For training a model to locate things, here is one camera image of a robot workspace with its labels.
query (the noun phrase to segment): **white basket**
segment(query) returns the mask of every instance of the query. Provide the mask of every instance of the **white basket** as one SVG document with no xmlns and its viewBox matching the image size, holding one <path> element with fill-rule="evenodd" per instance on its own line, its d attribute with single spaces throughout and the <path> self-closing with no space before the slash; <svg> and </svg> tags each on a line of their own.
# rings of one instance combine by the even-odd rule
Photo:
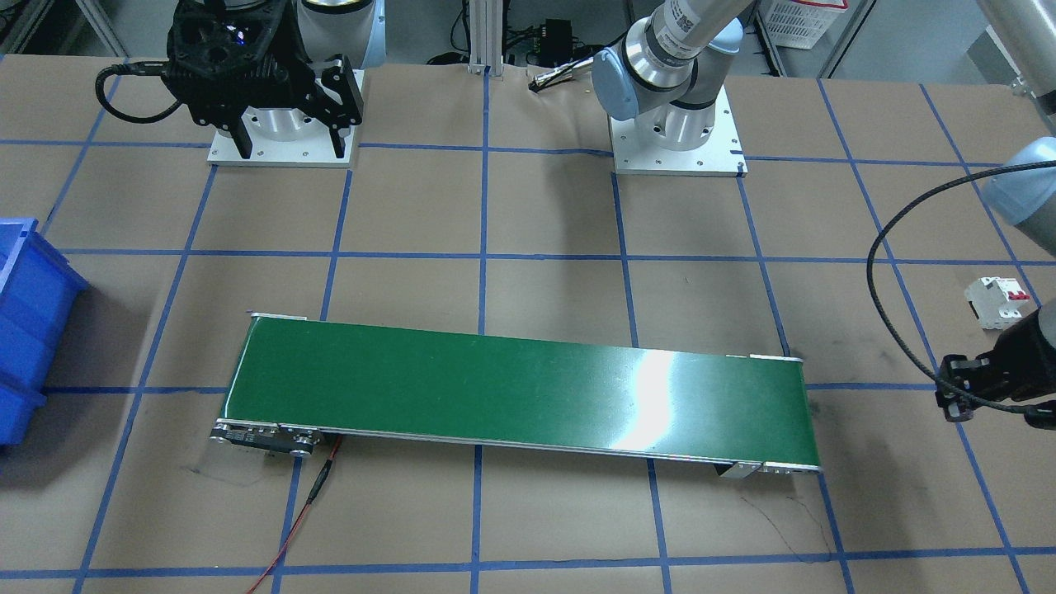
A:
<svg viewBox="0 0 1056 594">
<path fill-rule="evenodd" d="M 846 10 L 847 0 L 771 0 L 763 20 L 775 45 L 810 50 Z"/>
</svg>

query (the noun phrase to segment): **green conveyor belt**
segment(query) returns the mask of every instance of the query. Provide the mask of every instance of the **green conveyor belt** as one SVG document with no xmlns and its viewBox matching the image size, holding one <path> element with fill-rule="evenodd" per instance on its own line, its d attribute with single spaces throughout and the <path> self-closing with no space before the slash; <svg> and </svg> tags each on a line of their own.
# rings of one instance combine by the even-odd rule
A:
<svg viewBox="0 0 1056 594">
<path fill-rule="evenodd" d="M 219 422 L 814 471 L 802 366 L 253 317 Z"/>
</svg>

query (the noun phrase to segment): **blue joint cap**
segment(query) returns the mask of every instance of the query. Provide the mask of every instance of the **blue joint cap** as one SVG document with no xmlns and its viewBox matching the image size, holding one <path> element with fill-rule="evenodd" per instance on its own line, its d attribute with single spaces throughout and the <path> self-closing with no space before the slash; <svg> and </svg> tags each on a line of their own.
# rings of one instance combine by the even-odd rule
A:
<svg viewBox="0 0 1056 594">
<path fill-rule="evenodd" d="M 634 80 L 616 50 L 605 48 L 598 52 L 590 72 L 595 95 L 610 116 L 622 122 L 638 115 L 638 95 L 635 93 Z"/>
<path fill-rule="evenodd" d="M 1056 138 L 1044 136 L 1016 153 L 1005 165 L 1056 161 Z M 1056 194 L 1056 170 L 1034 169 L 991 178 L 982 188 L 982 199 L 1010 225 L 1018 225 Z"/>
<path fill-rule="evenodd" d="M 744 39 L 744 27 L 741 26 L 739 20 L 733 19 L 730 24 L 722 27 L 722 31 L 715 36 L 715 39 L 712 39 L 708 47 L 716 52 L 732 56 L 740 51 L 742 39 Z"/>
</svg>

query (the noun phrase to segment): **red wire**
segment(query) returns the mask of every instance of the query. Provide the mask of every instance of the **red wire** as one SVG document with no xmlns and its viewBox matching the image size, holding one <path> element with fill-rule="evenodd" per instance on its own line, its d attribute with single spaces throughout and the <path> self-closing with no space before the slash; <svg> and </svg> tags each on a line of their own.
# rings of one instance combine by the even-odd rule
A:
<svg viewBox="0 0 1056 594">
<path fill-rule="evenodd" d="M 337 450 L 339 447 L 341 447 L 342 438 L 343 435 L 338 435 L 337 439 L 334 440 L 334 447 L 331 449 L 329 456 L 326 457 L 327 460 L 333 461 L 334 457 L 337 456 Z M 297 531 L 301 528 L 301 524 L 304 522 L 304 517 L 307 516 L 308 509 L 310 507 L 312 507 L 310 502 L 305 502 L 304 506 L 301 507 L 301 513 L 297 515 L 297 520 L 295 520 L 294 525 L 290 526 L 289 534 L 286 535 L 286 539 L 282 541 L 282 546 L 279 547 L 279 552 L 276 554 L 275 559 L 271 559 L 271 563 L 268 564 L 266 570 L 264 570 L 264 573 L 262 573 L 261 576 L 257 578 L 257 581 L 253 582 L 253 584 L 249 588 L 249 590 L 246 590 L 246 594 L 253 594 L 253 592 L 256 592 L 257 589 L 260 588 L 260 584 L 264 582 L 264 579 L 267 578 L 268 574 L 271 573 L 271 570 L 274 570 L 276 565 L 279 564 L 279 559 L 281 559 L 282 556 L 286 554 L 286 549 L 288 549 L 289 543 L 293 542 L 294 535 L 296 535 Z"/>
</svg>

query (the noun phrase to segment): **white circuit breaker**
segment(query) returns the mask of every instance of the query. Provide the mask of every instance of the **white circuit breaker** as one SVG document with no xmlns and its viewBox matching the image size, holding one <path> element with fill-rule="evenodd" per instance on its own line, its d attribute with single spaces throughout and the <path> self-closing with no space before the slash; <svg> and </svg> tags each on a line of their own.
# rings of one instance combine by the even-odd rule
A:
<svg viewBox="0 0 1056 594">
<path fill-rule="evenodd" d="M 1019 321 L 1023 315 L 1019 308 L 1031 296 L 1014 278 L 983 277 L 964 290 L 964 297 L 979 318 L 983 330 L 1004 330 Z"/>
</svg>

